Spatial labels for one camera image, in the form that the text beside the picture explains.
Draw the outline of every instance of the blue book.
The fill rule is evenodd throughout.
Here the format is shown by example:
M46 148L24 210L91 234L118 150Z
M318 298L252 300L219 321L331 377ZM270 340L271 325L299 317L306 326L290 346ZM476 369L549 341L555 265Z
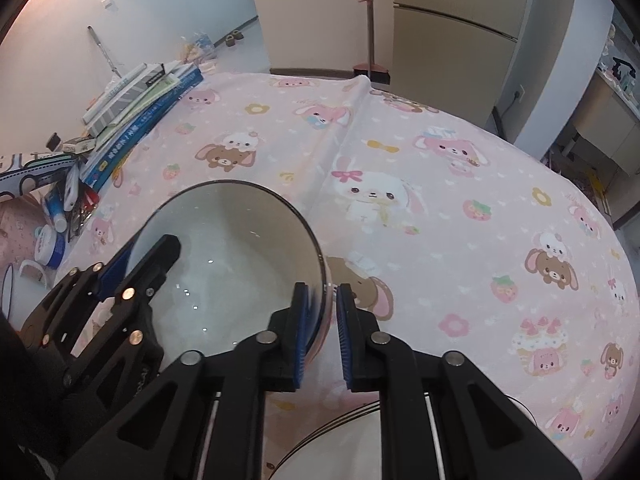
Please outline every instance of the blue book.
M104 155L93 163L93 168L82 180L95 192L107 182L109 176L133 147L159 123L167 112L174 107L180 97L202 81L198 68L180 78L180 84L153 103L141 113L116 139Z

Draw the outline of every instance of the pink bow print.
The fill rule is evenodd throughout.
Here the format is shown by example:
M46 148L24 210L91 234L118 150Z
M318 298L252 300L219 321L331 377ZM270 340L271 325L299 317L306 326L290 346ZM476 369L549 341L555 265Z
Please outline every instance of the pink bow print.
M525 319L520 325L520 328L526 330L527 335L536 335L538 333L538 329L530 319Z
M341 183L348 182L350 178L356 182L362 182L362 179L360 178L362 176L361 171L332 171L331 174L340 178Z

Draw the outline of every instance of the pink bed sheet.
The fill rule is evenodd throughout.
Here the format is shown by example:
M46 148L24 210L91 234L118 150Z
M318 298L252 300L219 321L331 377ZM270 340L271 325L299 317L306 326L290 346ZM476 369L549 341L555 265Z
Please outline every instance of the pink bed sheet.
M382 330L467 354L585 479L638 416L638 296L597 209L510 144L362 76L207 76L113 175L58 275L108 261L169 197L218 178L287 198ZM370 400L345 389L333 326L302 390L268 397L265 476Z

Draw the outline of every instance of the metal rod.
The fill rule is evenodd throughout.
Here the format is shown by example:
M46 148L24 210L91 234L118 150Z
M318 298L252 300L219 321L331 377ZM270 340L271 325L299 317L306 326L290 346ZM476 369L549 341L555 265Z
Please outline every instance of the metal rod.
M371 80L371 72L376 62L376 36L374 29L373 0L367 0L367 29L369 32L369 71L368 76Z
M104 56L104 59L107 60L107 63L109 63L109 66L111 67L111 71L118 77L122 78L122 76L120 75L120 72L118 72L118 69L116 68L116 66L113 64L113 61L111 60L111 58L109 57L109 54L107 54L107 51L104 49L104 47L102 46L102 42L100 41L100 38L98 38L98 35L95 33L94 28L89 25L87 27L87 29L89 30L89 34L91 35L92 38L94 38L95 44L98 46L98 48L100 49L100 52L102 52L102 55Z

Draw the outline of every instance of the white plate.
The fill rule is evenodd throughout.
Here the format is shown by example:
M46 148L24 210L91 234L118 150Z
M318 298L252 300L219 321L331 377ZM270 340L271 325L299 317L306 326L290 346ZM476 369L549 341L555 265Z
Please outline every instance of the white plate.
M182 250L150 302L162 367L187 350L225 352L265 330L271 314L290 305L296 282L310 288L308 356L318 351L331 316L328 271L316 238L286 200L232 180L185 190L142 228L127 273L164 234L177 236Z
M511 397L510 400L535 424L529 410L517 400ZM434 426L431 431L437 432ZM270 480L379 480L382 477L377 402L336 418L305 440L284 457ZM439 474L434 472L426 477L438 480Z

